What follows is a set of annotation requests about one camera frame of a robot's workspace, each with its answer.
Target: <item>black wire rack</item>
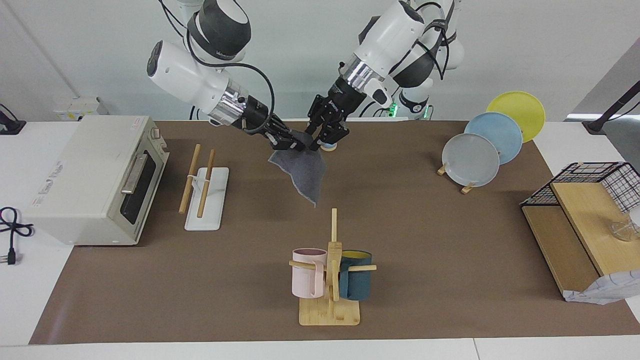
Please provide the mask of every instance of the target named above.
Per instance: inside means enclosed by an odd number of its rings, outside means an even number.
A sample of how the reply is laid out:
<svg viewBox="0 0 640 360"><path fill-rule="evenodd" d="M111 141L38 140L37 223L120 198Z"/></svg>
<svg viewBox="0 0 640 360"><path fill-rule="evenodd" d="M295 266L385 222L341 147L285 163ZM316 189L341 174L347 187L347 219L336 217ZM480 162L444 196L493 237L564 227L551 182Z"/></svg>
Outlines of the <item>black wire rack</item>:
<svg viewBox="0 0 640 360"><path fill-rule="evenodd" d="M553 183L602 183L623 213L640 204L640 175L630 163L571 163L520 206L558 206Z"/></svg>

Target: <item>gray cloth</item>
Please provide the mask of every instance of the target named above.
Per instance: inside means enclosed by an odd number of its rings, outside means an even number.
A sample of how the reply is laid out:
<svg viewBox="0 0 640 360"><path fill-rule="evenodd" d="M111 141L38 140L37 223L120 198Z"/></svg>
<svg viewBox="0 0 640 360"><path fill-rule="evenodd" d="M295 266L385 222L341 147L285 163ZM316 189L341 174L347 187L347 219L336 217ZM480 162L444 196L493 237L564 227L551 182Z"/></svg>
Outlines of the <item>gray cloth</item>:
<svg viewBox="0 0 640 360"><path fill-rule="evenodd" d="M292 130L291 134L309 146L313 142L313 136ZM326 171L326 163L321 151L276 150L269 158L269 162L280 167L280 170L291 176L291 181L300 195L316 206L320 198L320 186Z"/></svg>

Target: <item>green light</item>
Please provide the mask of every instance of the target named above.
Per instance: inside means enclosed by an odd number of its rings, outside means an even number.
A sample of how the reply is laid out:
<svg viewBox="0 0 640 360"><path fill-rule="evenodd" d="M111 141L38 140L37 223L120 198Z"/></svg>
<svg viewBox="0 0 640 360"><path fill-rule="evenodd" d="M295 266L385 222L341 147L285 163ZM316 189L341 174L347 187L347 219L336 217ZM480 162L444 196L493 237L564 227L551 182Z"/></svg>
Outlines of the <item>green light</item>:
<svg viewBox="0 0 640 360"><path fill-rule="evenodd" d="M398 112L398 105L395 102L392 102L391 106L389 106L389 117L396 117L397 112Z"/></svg>
<svg viewBox="0 0 640 360"><path fill-rule="evenodd" d="M431 114L433 113L433 106L427 105L427 110L425 110L422 118L423 119L431 119Z"/></svg>

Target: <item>oven knob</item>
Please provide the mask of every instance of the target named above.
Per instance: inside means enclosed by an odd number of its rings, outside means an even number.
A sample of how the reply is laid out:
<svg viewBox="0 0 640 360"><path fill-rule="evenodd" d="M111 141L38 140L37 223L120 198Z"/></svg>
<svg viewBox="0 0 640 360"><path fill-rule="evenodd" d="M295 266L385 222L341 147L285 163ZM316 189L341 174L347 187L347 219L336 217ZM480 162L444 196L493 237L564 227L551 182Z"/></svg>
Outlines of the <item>oven knob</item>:
<svg viewBox="0 0 640 360"><path fill-rule="evenodd" d="M158 129L157 127L154 127L153 129L151 129L151 139L153 140L160 139L160 129Z"/></svg>

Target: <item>white stand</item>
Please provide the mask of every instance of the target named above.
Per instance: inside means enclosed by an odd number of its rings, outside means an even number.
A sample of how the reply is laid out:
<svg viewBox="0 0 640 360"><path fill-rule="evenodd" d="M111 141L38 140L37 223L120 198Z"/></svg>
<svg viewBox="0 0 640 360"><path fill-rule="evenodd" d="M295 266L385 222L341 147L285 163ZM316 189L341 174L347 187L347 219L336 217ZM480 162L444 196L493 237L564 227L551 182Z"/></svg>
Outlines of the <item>white stand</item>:
<svg viewBox="0 0 640 360"><path fill-rule="evenodd" d="M198 175L193 177L193 193L191 194L187 220L184 223L184 229L187 231L212 231L220 228L222 208L225 205L225 194L227 193L229 168L215 167L212 169L207 202L204 205L202 218L198 218L198 206L206 173L207 168L201 167L198 169Z"/></svg>

